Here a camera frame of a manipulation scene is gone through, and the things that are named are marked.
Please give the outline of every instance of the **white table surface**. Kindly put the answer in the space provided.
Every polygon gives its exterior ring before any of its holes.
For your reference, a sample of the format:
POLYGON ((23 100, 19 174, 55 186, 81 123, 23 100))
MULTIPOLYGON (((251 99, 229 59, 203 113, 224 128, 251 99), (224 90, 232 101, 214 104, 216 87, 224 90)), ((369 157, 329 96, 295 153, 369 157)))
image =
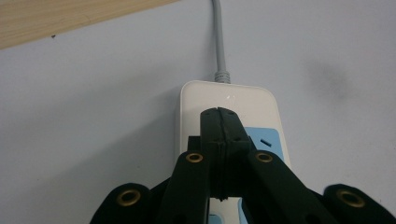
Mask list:
MULTIPOLYGON (((396 1, 222 1, 234 84, 277 99, 293 171, 396 214, 396 1)), ((88 223, 173 169, 184 83, 216 71, 211 1, 0 50, 0 223, 88 223)))

